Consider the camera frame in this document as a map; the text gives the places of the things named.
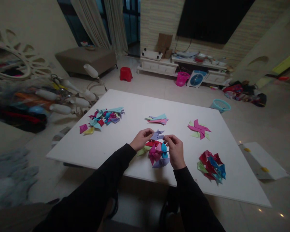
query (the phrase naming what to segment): white drawer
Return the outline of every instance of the white drawer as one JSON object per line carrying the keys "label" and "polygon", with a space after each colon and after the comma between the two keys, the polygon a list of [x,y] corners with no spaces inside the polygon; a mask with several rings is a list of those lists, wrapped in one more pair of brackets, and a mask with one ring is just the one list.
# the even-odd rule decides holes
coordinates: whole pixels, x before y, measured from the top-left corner
{"label": "white drawer", "polygon": [[143,61],[142,68],[144,68],[144,69],[150,69],[150,70],[153,70],[153,71],[158,71],[158,67],[159,67],[159,64],[157,64],[157,63]]}
{"label": "white drawer", "polygon": [[159,65],[158,72],[160,73],[169,73],[173,74],[175,72],[176,68],[172,66],[167,66],[167,65]]}
{"label": "white drawer", "polygon": [[223,83],[225,81],[225,77],[221,75],[209,74],[206,78],[207,81]]}

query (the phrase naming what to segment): pink bucket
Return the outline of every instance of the pink bucket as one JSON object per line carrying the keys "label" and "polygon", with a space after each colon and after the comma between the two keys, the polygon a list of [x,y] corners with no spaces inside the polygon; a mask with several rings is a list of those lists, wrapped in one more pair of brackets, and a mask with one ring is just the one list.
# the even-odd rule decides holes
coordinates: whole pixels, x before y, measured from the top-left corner
{"label": "pink bucket", "polygon": [[184,86],[189,77],[190,77],[189,73],[178,72],[176,85],[180,87]]}

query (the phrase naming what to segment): hand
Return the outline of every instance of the hand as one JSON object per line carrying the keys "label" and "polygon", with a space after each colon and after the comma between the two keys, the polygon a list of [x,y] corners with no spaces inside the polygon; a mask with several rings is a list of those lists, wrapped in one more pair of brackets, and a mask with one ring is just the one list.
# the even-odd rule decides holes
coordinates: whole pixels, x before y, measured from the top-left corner
{"label": "hand", "polygon": [[140,130],[140,132],[136,135],[134,140],[130,143],[130,146],[135,151],[141,150],[145,146],[145,143],[148,142],[152,137],[152,133],[154,133],[154,131],[150,128]]}
{"label": "hand", "polygon": [[170,162],[174,170],[186,167],[184,161],[184,144],[175,135],[165,135],[164,143],[169,147]]}

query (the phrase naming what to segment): blue basket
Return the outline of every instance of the blue basket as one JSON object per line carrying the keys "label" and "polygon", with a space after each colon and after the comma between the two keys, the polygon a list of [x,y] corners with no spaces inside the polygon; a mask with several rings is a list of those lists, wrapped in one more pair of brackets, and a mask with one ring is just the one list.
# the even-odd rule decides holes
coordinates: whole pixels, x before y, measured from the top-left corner
{"label": "blue basket", "polygon": [[223,113],[225,111],[229,111],[231,109],[231,106],[223,100],[214,99],[210,108],[217,109],[220,113]]}

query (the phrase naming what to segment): red stool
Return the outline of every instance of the red stool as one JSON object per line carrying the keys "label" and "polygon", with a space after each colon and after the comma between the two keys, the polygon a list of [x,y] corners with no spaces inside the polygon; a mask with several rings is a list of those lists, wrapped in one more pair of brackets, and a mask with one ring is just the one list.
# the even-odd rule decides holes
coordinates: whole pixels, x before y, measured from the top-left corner
{"label": "red stool", "polygon": [[128,67],[122,67],[120,69],[120,80],[131,82],[132,79],[131,69]]}

